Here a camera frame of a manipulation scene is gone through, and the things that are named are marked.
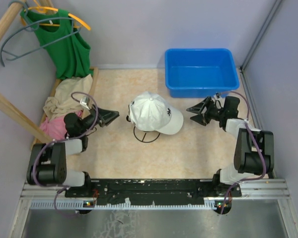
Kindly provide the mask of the white cap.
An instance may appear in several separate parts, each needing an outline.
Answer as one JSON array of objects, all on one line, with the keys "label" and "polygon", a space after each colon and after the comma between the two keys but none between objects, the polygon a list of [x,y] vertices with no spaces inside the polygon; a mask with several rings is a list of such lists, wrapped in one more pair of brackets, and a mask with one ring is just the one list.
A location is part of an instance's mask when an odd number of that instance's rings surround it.
[{"label": "white cap", "polygon": [[156,93],[139,94],[128,108],[129,121],[141,131],[175,135],[183,126],[183,114]]}]

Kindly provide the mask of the blue plastic bin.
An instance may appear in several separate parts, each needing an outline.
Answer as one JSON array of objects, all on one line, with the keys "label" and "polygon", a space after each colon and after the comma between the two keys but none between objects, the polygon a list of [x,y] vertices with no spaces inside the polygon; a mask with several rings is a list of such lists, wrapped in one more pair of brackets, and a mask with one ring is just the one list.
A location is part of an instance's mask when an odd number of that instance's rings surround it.
[{"label": "blue plastic bin", "polygon": [[165,85],[173,98],[205,98],[240,86],[228,49],[168,49],[164,62]]}]

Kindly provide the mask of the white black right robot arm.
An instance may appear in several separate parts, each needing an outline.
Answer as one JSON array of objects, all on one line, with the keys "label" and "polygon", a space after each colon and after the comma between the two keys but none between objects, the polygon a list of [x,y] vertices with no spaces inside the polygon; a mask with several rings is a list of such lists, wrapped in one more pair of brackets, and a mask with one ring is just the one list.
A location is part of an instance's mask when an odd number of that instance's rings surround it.
[{"label": "white black right robot arm", "polygon": [[254,128],[248,119],[238,117],[240,99],[226,96],[221,104],[221,97],[207,97],[186,111],[193,113],[190,120],[207,126],[215,120],[224,132],[236,139],[233,163],[217,172],[218,180],[212,183],[212,191],[217,196],[224,196],[229,185],[239,183],[252,176],[264,177],[273,171],[274,135],[271,131]]}]

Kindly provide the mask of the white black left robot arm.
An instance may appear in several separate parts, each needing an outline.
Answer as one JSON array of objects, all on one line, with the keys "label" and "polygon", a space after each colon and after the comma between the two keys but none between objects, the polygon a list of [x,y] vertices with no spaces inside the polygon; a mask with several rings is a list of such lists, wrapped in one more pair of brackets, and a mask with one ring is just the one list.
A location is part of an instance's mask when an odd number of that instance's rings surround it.
[{"label": "white black left robot arm", "polygon": [[77,193],[87,197],[93,192],[93,184],[85,180],[85,173],[67,168],[67,156],[84,152],[88,135],[97,125],[108,126],[119,117],[118,111],[97,108],[80,118],[75,113],[64,117],[65,138],[51,143],[36,143],[32,147],[26,180],[30,185],[75,187]]}]

